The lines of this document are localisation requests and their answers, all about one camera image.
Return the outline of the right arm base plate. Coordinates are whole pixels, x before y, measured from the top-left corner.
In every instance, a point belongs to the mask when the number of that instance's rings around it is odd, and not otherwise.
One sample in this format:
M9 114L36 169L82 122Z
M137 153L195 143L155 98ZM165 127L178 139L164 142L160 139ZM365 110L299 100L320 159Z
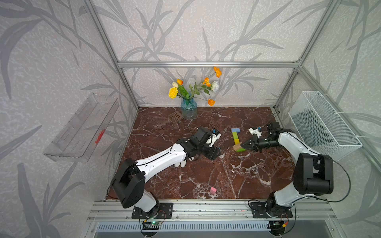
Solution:
M252 211L253 218L264 219L287 219L293 218L291 207L282 207L276 205L273 208L267 208L266 202L249 201L249 208Z

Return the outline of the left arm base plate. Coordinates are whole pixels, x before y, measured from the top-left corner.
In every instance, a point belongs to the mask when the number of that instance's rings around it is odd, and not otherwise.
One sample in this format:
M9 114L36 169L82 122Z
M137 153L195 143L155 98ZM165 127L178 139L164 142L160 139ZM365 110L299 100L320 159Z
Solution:
M149 212L144 212L142 209L138 207L134 207L132 219L171 219L173 213L173 203L159 203Z

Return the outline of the dark wood block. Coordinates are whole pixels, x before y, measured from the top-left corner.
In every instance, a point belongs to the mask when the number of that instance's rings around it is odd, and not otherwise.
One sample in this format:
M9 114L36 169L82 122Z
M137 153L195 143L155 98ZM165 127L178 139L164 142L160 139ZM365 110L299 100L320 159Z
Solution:
M233 146L233 149L234 149L234 151L237 151L237 150L239 150L239 149L242 149L241 143L239 143L239 144L235 144L235 145Z

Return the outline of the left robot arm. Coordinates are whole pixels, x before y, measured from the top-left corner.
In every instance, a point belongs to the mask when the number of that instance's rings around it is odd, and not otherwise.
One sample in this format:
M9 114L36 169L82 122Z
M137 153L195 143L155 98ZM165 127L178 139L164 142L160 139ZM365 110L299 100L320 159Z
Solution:
M216 130L199 127L189 139L182 138L153 156L140 160L124 160L111 181L111 188L123 208L136 206L145 212L158 206L157 199L144 189L145 183L168 167L186 162L194 156L204 156L213 161L221 155L214 146L221 137Z

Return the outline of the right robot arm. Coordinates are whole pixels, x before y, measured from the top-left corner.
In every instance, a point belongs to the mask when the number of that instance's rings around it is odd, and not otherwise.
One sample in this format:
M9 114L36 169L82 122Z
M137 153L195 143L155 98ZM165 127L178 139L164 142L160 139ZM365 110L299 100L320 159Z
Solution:
M251 139L242 142L241 147L262 152L263 149L282 146L295 160L292 182L272 192L264 204L269 216L279 216L299 200L333 192L333 160L330 156L314 151L292 130L281 129L279 123L269 123L267 131L266 138L254 134Z

